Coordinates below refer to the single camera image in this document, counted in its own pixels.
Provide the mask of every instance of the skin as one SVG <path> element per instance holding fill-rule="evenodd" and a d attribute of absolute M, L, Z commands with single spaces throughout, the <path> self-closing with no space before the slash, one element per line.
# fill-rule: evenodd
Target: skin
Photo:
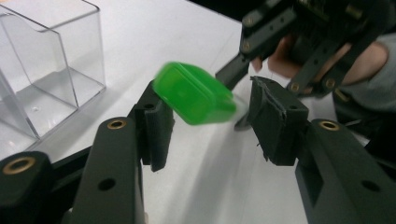
<path fill-rule="evenodd" d="M 279 42 L 276 51 L 268 58 L 268 68 L 282 77 L 293 78 L 300 71 L 302 66 L 294 62 L 290 57 L 290 50 L 295 43 L 295 38 L 291 35 L 285 36 Z M 327 71 L 346 54 L 350 49 L 349 44 L 341 47 L 320 69 L 313 81 L 319 81 Z M 372 43 L 354 62 L 346 73 L 343 85 L 351 85 L 374 77 L 385 65 L 388 59 L 388 50 L 379 42 Z M 252 62 L 256 72 L 262 69 L 262 60 L 254 59 Z"/>

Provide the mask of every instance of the acrylic box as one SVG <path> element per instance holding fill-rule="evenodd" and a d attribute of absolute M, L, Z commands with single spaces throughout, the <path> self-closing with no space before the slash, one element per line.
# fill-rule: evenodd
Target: acrylic box
<path fill-rule="evenodd" d="M 105 87 L 99 8 L 80 0 L 0 5 L 0 160 L 53 132 Z"/>

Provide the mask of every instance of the white table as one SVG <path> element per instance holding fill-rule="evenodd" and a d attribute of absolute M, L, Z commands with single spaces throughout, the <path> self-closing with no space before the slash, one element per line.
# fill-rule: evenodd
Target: white table
<path fill-rule="evenodd" d="M 126 116 L 164 63 L 215 74 L 238 51 L 241 25 L 190 2 L 91 2 L 102 10 L 107 90 L 38 147 L 52 161 L 90 146 L 102 121 Z M 259 75 L 287 82 L 267 69 Z M 247 76 L 234 92 L 248 99 L 250 85 Z M 252 130 L 191 127 L 175 117 L 166 167 L 143 169 L 149 223 L 306 223 L 294 167 L 266 162 Z"/>

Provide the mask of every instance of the green object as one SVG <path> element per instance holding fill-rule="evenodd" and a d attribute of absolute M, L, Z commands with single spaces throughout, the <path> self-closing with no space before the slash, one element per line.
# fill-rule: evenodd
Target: green object
<path fill-rule="evenodd" d="M 153 89 L 189 124 L 228 121 L 237 110 L 233 93 L 194 65 L 166 64 Z"/>

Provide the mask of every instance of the gray sleeve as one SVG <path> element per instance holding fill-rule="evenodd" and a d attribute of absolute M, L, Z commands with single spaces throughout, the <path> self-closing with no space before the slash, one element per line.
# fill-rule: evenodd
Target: gray sleeve
<path fill-rule="evenodd" d="M 386 35 L 378 41 L 388 48 L 384 67 L 373 78 L 340 88 L 361 106 L 381 112 L 396 112 L 396 35 Z"/>

